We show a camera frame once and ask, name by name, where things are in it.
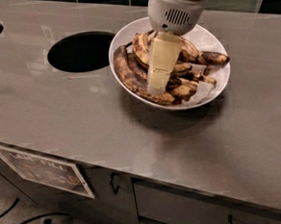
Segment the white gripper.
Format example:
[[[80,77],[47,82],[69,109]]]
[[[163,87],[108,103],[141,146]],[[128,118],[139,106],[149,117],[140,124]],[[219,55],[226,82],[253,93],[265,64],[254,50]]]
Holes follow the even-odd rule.
[[[147,91],[161,95],[181,52],[178,36],[190,32],[203,13],[207,0],[149,0],[148,18],[159,33],[149,46]]]

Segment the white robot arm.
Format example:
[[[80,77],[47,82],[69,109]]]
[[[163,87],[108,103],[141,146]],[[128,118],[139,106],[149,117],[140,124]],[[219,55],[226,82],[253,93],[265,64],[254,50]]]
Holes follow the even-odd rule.
[[[207,0],[149,0],[148,18],[157,33],[149,46],[147,91],[163,94],[181,48],[179,37],[190,32]]]

